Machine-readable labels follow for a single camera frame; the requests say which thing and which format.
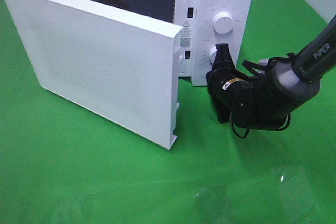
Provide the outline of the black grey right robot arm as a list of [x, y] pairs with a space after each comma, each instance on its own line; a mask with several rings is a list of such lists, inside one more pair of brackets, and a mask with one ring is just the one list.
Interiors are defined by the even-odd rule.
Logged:
[[227, 43], [216, 44], [206, 80], [218, 121], [247, 131], [283, 131], [292, 111], [318, 94], [321, 78], [335, 67], [335, 19], [298, 54], [245, 60], [243, 66], [251, 76], [235, 68]]

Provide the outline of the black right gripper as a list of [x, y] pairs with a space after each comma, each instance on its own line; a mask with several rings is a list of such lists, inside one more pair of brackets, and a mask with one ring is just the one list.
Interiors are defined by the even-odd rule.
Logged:
[[244, 89], [251, 88], [252, 84], [245, 74], [236, 70], [227, 43], [217, 43], [216, 49], [214, 64], [206, 74], [207, 90], [219, 123], [226, 123], [234, 97]]

